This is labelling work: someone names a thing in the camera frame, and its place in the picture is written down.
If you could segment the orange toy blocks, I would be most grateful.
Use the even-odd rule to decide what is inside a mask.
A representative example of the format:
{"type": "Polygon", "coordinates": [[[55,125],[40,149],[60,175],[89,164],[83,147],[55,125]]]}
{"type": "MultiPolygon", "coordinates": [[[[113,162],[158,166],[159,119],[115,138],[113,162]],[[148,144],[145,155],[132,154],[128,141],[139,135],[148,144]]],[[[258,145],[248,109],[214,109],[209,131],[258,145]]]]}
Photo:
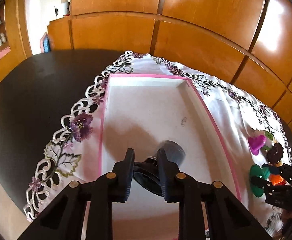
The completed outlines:
{"type": "Polygon", "coordinates": [[[270,174],[268,180],[272,183],[273,186],[286,185],[286,180],[278,174],[270,174]]]}

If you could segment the green ribbed plastic holder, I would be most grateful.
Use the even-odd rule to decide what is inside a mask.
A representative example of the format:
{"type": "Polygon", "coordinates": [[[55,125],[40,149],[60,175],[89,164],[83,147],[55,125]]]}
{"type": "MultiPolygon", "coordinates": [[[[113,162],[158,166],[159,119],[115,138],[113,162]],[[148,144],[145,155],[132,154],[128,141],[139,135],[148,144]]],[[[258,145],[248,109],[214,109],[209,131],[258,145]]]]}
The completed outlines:
{"type": "Polygon", "coordinates": [[[250,189],[255,197],[260,198],[264,194],[265,188],[271,185],[268,180],[269,175],[270,170],[268,165],[260,167],[254,164],[251,166],[249,172],[250,189]]]}

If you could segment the magenta perforated plastic cap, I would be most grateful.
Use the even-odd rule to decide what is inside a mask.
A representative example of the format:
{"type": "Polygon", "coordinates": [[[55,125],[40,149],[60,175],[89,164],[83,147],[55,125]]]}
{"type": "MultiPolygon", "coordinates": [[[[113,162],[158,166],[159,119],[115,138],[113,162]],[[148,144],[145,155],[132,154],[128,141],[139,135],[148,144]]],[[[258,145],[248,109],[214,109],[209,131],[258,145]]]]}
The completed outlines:
{"type": "Polygon", "coordinates": [[[257,137],[248,137],[250,151],[253,155],[258,155],[259,150],[266,144],[266,136],[261,134],[257,137]]]}

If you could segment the white green plug-in device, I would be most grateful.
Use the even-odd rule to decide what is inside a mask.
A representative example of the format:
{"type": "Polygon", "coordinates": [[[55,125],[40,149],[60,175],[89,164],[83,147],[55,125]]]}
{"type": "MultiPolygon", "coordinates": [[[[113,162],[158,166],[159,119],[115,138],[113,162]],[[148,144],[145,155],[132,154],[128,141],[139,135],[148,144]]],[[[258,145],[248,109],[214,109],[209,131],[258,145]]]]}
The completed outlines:
{"type": "Polygon", "coordinates": [[[257,137],[259,135],[264,135],[266,137],[266,142],[265,142],[265,145],[262,147],[262,149],[269,151],[276,142],[275,137],[268,131],[255,130],[254,136],[257,137]]]}

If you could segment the white floral embroidered tablecloth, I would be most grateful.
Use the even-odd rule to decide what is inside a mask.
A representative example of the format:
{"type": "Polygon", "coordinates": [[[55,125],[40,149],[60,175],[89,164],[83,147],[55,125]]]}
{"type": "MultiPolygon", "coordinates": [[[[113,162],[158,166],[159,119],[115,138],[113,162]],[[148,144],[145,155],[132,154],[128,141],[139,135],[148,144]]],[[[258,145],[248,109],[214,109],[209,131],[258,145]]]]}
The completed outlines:
{"type": "Polygon", "coordinates": [[[135,160],[152,157],[169,140],[184,150],[180,169],[196,180],[222,181],[271,235],[280,232],[280,208],[249,186],[252,165],[265,151],[248,138],[267,135],[288,145],[277,113],[251,94],[214,76],[149,54],[126,51],[106,67],[85,96],[61,119],[26,191],[24,212],[33,221],[73,180],[94,181],[133,148],[135,160]]]}

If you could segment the pink blue item by cabinet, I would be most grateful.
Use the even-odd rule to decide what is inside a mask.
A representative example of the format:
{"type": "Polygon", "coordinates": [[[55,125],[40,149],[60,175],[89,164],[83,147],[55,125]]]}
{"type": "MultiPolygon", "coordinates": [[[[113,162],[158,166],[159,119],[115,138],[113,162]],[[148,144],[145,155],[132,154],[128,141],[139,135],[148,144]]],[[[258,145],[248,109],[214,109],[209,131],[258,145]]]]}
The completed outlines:
{"type": "Polygon", "coordinates": [[[50,49],[50,42],[49,42],[49,36],[48,33],[45,32],[42,38],[40,39],[40,49],[41,53],[48,53],[51,51],[50,49]]]}

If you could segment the wooden shelf door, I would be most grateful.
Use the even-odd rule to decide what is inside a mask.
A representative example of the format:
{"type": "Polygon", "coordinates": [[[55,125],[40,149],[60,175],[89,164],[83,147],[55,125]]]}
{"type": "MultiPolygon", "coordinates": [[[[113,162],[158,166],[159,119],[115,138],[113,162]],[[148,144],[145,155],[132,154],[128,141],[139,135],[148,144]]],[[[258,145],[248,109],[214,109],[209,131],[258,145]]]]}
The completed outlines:
{"type": "Polygon", "coordinates": [[[25,0],[4,0],[0,3],[0,82],[31,56],[25,0]]]}

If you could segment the wooden wall cabinet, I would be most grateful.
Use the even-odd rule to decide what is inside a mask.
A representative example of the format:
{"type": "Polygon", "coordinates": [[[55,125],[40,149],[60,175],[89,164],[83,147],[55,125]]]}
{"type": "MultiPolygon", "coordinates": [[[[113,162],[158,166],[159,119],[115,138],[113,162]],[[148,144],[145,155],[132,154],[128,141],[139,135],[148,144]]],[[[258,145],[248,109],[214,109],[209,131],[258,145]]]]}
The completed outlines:
{"type": "Polygon", "coordinates": [[[54,50],[133,50],[216,76],[292,131],[292,0],[70,0],[54,50]]]}

